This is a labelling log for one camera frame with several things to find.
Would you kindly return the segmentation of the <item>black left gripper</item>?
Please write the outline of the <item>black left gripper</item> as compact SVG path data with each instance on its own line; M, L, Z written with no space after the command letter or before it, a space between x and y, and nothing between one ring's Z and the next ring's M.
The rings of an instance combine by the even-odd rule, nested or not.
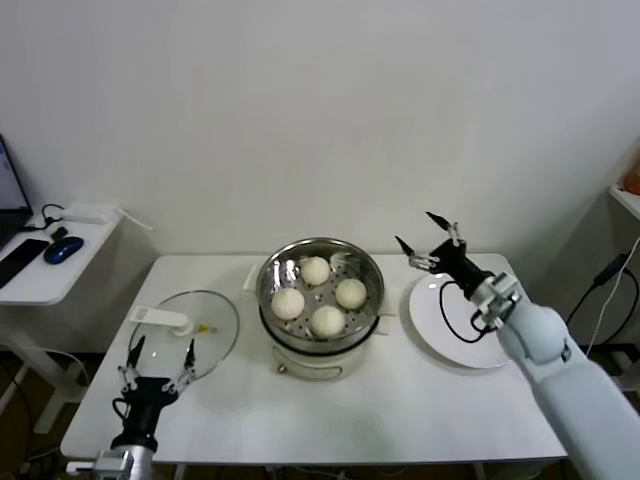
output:
M183 370L167 389L164 386L168 378L139 377L136 367L145 340L146 336L142 335L129 350L125 365L118 367L122 389L127 391L112 401L112 408L122 423L122 431L112 440L113 445L157 445L155 431L162 410L175 403L176 392L183 392L196 377L194 338L186 350Z

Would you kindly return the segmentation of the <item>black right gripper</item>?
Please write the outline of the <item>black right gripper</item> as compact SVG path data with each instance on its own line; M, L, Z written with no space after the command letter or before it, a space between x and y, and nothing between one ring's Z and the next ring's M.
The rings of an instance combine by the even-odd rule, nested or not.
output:
M414 269L435 269L436 273L448 275L461 288L464 297L470 299L493 273L482 270L467 257L467 242L462 239L457 222L450 222L430 211L426 211L426 215L447 233L449 239L434 249L431 256L418 254L402 238L395 236L409 266Z

